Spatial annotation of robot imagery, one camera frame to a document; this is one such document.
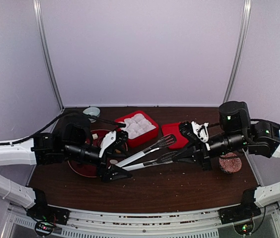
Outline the silver serving tongs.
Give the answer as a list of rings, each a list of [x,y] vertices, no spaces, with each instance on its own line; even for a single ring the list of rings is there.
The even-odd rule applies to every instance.
[[[144,169],[144,168],[151,167],[151,166],[161,165],[158,163],[158,158],[160,156],[153,160],[145,161],[142,163],[137,163],[137,164],[132,164],[132,163],[135,161],[138,161],[139,159],[141,159],[145,156],[148,156],[149,154],[152,154],[158,150],[169,147],[169,146],[173,145],[174,143],[176,143],[175,136],[173,134],[168,134],[168,135],[163,136],[162,138],[158,139],[157,142],[155,142],[151,146],[141,150],[140,152],[137,152],[136,154],[124,159],[121,162],[118,162],[115,165],[118,167],[121,167],[129,172],[139,170],[139,169]]]

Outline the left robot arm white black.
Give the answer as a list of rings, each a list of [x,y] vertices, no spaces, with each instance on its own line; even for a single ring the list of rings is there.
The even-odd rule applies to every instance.
[[[0,141],[0,166],[36,165],[45,166],[76,161],[96,167],[96,174],[107,176],[107,158],[128,140],[122,122],[103,120],[116,126],[108,132],[99,147],[93,146],[90,119],[96,117],[79,112],[67,112],[57,116],[50,123],[60,120],[61,127],[52,133],[40,129],[34,134],[12,141]],[[47,204],[45,193],[20,185],[0,175],[0,197],[33,211],[41,220],[48,220],[53,214]]]

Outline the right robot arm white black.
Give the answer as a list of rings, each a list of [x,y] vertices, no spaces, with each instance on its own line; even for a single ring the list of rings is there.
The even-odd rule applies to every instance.
[[[251,119],[246,102],[228,101],[219,106],[222,133],[203,142],[200,137],[206,126],[194,128],[180,124],[181,134],[188,144],[168,158],[170,162],[198,162],[210,169],[210,160],[230,152],[244,150],[266,158],[280,158],[280,124],[265,119]]]

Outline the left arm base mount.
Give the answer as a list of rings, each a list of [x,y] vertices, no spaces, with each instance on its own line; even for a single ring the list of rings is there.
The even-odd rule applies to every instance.
[[[57,225],[66,225],[69,219],[70,211],[68,209],[47,206],[43,208],[24,209],[26,215],[35,221],[34,232],[40,237],[51,235]]]

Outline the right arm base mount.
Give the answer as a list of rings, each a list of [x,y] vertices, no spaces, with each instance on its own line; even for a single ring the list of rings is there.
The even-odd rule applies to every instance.
[[[260,216],[262,211],[254,204],[236,205],[227,208],[221,208],[218,211],[221,224],[232,224],[234,231],[240,236],[250,236],[255,231],[254,218]]]

